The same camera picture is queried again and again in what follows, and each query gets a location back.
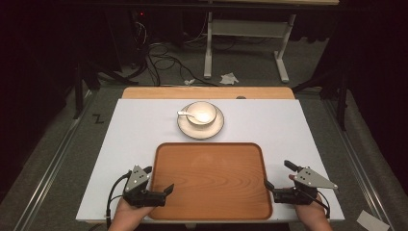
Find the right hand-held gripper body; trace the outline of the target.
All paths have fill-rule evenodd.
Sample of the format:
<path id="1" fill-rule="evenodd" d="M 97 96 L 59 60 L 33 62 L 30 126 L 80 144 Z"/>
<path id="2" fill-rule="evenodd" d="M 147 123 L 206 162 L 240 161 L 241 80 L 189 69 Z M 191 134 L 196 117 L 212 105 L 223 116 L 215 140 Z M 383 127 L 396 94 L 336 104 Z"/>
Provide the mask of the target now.
<path id="1" fill-rule="evenodd" d="M 294 205 L 310 205 L 317 200 L 318 188 L 336 190 L 338 186 L 315 172 L 304 167 L 293 177 L 294 186 L 287 189 L 275 189 L 273 199 L 275 203 Z"/>

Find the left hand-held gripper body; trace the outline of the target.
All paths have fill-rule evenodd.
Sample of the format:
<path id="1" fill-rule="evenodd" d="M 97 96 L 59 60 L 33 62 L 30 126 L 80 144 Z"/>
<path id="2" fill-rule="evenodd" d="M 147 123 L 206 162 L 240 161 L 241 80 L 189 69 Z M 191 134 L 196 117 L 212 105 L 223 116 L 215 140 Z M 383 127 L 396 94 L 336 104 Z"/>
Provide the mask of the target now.
<path id="1" fill-rule="evenodd" d="M 149 174 L 146 174 L 138 165 L 135 165 L 125 184 L 122 197 L 131 206 L 163 207 L 166 204 L 166 195 L 163 192 L 151 192 L 147 189 Z"/>

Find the person's left hand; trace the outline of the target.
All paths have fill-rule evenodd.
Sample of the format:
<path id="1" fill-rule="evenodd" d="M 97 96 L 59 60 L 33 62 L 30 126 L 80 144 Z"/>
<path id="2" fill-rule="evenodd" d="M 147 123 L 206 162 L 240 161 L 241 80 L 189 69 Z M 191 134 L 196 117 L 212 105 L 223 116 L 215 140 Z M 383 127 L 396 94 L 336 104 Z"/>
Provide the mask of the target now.
<path id="1" fill-rule="evenodd" d="M 135 231 L 141 221 L 148 216 L 154 207 L 137 208 L 120 198 L 114 215 L 114 220 L 108 231 Z"/>

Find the person's right hand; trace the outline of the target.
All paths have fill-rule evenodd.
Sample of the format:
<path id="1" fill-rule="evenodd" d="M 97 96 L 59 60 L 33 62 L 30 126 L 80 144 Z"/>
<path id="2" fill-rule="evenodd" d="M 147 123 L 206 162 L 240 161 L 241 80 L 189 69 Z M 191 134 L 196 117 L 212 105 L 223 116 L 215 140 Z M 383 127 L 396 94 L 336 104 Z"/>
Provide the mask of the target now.
<path id="1" fill-rule="evenodd" d="M 295 205 L 298 219 L 303 223 L 307 231 L 333 231 L 333 228 L 325 216 L 324 208 L 316 201 L 310 205 Z"/>

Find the white board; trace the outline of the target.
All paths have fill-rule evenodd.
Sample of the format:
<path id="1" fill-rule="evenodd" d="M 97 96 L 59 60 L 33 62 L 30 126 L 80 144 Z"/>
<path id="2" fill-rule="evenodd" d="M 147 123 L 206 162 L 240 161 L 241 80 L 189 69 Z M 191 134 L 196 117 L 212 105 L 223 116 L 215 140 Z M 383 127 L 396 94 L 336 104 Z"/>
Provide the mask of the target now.
<path id="1" fill-rule="evenodd" d="M 248 141 L 264 154 L 268 180 L 288 187 L 286 160 L 327 174 L 299 101 L 294 99 L 213 99 L 224 114 L 213 142 Z M 95 163 L 76 218 L 105 218 L 109 191 L 116 179 L 135 165 L 153 164 L 157 147 L 167 141 L 189 141 L 178 128 L 176 113 L 189 99 L 120 99 Z"/>

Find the wooden tray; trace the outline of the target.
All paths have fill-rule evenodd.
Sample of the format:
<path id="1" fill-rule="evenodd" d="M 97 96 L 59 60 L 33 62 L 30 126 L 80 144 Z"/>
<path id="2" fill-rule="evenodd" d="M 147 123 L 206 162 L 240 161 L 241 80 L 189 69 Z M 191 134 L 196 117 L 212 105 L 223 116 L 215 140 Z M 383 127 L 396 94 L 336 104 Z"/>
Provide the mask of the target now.
<path id="1" fill-rule="evenodd" d="M 252 142 L 168 142 L 156 150 L 150 189 L 173 185 L 155 220 L 265 220 L 273 213 L 261 147 Z"/>

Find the white dark-rimmed plate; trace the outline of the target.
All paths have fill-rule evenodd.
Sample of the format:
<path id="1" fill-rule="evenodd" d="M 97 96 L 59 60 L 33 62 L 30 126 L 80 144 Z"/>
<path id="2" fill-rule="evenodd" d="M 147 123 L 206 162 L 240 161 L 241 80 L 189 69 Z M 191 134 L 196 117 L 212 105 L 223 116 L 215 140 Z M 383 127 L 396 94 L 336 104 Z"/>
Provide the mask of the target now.
<path id="1" fill-rule="evenodd" d="M 215 107 L 217 110 L 217 117 L 213 122 L 207 125 L 192 124 L 188 121 L 185 115 L 179 115 L 177 118 L 179 129 L 185 135 L 197 140 L 206 140 L 215 136 L 221 131 L 224 125 L 224 115 L 217 106 Z"/>

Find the white ceramic spoon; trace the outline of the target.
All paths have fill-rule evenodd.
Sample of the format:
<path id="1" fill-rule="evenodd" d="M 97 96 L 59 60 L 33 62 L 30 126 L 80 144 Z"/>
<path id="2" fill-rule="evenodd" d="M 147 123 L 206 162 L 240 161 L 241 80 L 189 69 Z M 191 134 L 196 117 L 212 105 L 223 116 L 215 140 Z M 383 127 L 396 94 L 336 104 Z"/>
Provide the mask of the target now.
<path id="1" fill-rule="evenodd" d="M 207 115 L 193 114 L 185 111 L 179 111 L 177 115 L 193 117 L 200 124 L 207 124 L 210 122 L 210 118 Z"/>

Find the flat white paper sheet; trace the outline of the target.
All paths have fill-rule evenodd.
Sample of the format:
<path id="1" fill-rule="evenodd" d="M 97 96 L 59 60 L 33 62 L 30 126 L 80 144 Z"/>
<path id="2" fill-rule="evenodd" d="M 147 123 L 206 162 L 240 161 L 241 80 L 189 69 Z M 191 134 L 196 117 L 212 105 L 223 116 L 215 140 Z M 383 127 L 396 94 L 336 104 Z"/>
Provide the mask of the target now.
<path id="1" fill-rule="evenodd" d="M 390 225 L 374 217 L 366 211 L 362 211 L 357 222 L 368 231 L 388 231 Z"/>

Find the wooden table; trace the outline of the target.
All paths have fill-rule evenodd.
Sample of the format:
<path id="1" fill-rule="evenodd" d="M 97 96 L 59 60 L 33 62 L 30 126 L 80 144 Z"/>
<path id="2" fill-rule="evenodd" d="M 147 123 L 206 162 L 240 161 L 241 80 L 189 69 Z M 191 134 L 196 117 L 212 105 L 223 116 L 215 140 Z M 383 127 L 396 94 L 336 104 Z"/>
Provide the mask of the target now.
<path id="1" fill-rule="evenodd" d="M 124 99 L 294 99 L 287 87 L 129 87 Z"/>

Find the white ceramic bowl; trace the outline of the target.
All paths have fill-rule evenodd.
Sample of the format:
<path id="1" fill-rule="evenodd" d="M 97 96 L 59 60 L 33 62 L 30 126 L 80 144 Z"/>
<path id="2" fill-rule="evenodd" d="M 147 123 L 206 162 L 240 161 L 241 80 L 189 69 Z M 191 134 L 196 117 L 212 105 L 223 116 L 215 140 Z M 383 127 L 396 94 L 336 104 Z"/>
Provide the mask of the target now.
<path id="1" fill-rule="evenodd" d="M 186 111 L 189 113 L 193 113 L 193 114 L 202 114 L 202 115 L 208 116 L 210 118 L 210 122 L 207 124 L 210 124 L 211 122 L 213 122 L 217 117 L 216 107 L 213 104 L 209 102 L 205 102 L 205 101 L 197 101 L 197 102 L 191 103 L 187 107 Z M 207 125 L 207 124 L 198 123 L 193 117 L 190 117 L 190 116 L 187 116 L 187 119 L 192 124 Z"/>

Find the large crumpled white paper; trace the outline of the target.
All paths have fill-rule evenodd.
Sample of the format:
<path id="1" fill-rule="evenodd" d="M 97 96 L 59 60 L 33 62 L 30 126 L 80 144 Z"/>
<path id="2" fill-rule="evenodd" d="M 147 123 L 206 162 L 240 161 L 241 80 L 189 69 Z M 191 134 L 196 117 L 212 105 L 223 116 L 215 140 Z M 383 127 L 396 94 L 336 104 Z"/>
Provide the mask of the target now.
<path id="1" fill-rule="evenodd" d="M 233 73 L 223 74 L 220 83 L 223 85 L 235 85 L 239 80 Z"/>

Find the metal floor rail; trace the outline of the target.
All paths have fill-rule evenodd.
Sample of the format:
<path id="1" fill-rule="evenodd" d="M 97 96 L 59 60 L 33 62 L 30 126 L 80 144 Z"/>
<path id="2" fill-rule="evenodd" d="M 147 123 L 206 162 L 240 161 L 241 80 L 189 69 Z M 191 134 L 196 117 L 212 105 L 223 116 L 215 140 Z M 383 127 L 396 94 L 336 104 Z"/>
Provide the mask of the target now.
<path id="1" fill-rule="evenodd" d="M 359 159 L 358 153 L 356 152 L 355 148 L 352 145 L 348 133 L 340 126 L 340 122 L 337 120 L 336 113 L 337 105 L 330 100 L 323 100 L 322 103 L 324 105 L 324 108 L 330 114 L 331 120 L 334 122 L 334 125 L 336 126 L 336 129 L 341 137 L 341 140 L 346 149 L 347 160 L 351 165 L 351 169 L 356 177 L 356 180 L 359 184 L 362 194 L 364 195 L 364 198 L 370 207 L 370 213 L 377 219 L 388 224 L 389 225 L 388 231 L 395 231 L 393 224 L 390 221 L 390 218 L 384 209 L 381 198 L 376 188 L 370 181 L 369 175 L 365 171 L 362 162 Z"/>
<path id="2" fill-rule="evenodd" d="M 67 106 L 46 128 L 13 189 L 14 197 L 23 205 L 13 231 L 28 231 L 64 162 L 83 111 L 76 109 L 76 96 L 68 96 Z"/>

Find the white metal desk frame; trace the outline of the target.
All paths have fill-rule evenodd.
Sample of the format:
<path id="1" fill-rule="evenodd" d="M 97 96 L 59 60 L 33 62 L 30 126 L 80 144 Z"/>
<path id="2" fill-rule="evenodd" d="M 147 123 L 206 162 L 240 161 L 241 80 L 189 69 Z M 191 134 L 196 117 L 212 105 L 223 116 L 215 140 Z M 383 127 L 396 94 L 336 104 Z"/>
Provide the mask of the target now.
<path id="1" fill-rule="evenodd" d="M 213 14 L 208 13 L 204 78 L 210 79 L 212 77 L 213 36 L 252 37 L 281 39 L 280 49 L 274 51 L 273 55 L 280 80 L 283 83 L 289 83 L 290 78 L 283 61 L 283 56 L 292 33 L 295 19 L 295 14 L 291 14 L 285 22 L 213 19 Z"/>

